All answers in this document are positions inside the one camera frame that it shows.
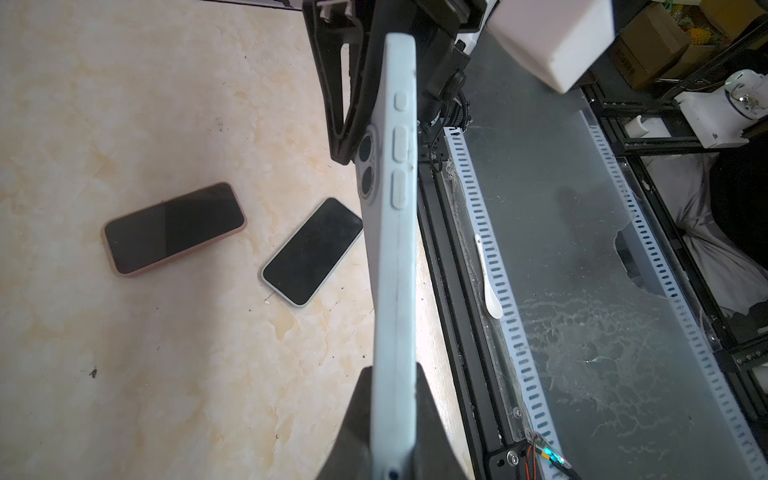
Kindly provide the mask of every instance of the bolt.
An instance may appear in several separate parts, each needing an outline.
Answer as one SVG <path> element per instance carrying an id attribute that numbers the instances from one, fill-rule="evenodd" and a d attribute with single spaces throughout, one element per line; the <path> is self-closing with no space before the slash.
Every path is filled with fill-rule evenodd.
<path id="1" fill-rule="evenodd" d="M 520 459 L 518 458 L 517 454 L 515 454 L 512 450 L 507 452 L 507 463 L 510 465 L 517 465 L 520 462 Z"/>

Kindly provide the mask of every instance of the light blue phone case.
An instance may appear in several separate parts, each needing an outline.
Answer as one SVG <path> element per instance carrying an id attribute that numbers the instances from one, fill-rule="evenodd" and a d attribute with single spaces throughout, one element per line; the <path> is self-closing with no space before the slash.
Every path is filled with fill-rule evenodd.
<path id="1" fill-rule="evenodd" d="M 375 479 L 410 476 L 416 437 L 416 155 L 415 42 L 390 33 L 376 106 L 355 157 L 376 313 L 370 438 Z"/>

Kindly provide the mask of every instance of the cardboard box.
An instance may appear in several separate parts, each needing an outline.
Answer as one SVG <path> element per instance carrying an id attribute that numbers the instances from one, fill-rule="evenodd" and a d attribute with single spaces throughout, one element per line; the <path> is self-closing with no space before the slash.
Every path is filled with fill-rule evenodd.
<path id="1" fill-rule="evenodd" d="M 712 25 L 731 41 L 736 40 L 752 20 L 766 13 L 754 0 L 701 0 L 700 8 Z"/>
<path id="2" fill-rule="evenodd" d="M 659 78 L 685 78 L 725 49 L 725 45 L 689 45 L 680 60 Z"/>
<path id="3" fill-rule="evenodd" d="M 634 89 L 647 87 L 666 71 L 690 44 L 690 37 L 677 26 L 660 4 L 638 13 L 611 46 L 609 56 Z"/>

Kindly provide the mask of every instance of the black phone screen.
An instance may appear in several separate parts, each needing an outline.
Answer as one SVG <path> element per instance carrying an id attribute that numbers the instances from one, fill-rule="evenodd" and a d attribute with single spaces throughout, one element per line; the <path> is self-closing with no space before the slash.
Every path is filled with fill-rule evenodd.
<path id="1" fill-rule="evenodd" d="M 104 235 L 118 272 L 132 273 L 244 223 L 232 187 L 221 183 L 116 218 Z"/>
<path id="2" fill-rule="evenodd" d="M 362 220 L 328 198 L 264 267 L 263 277 L 296 305 L 312 298 L 362 231 Z"/>

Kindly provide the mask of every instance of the marble floor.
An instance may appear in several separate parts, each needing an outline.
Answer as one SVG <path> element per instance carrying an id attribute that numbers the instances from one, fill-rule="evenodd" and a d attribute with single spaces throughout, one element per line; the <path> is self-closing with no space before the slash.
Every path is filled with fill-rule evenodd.
<path id="1" fill-rule="evenodd" d="M 244 232 L 111 272 L 105 222 L 218 181 Z M 299 12 L 0 2 L 0 478 L 313 478 L 371 363 L 365 244 L 303 309 L 259 272 L 329 196 L 359 212 Z M 471 470 L 420 251 L 419 361 Z"/>

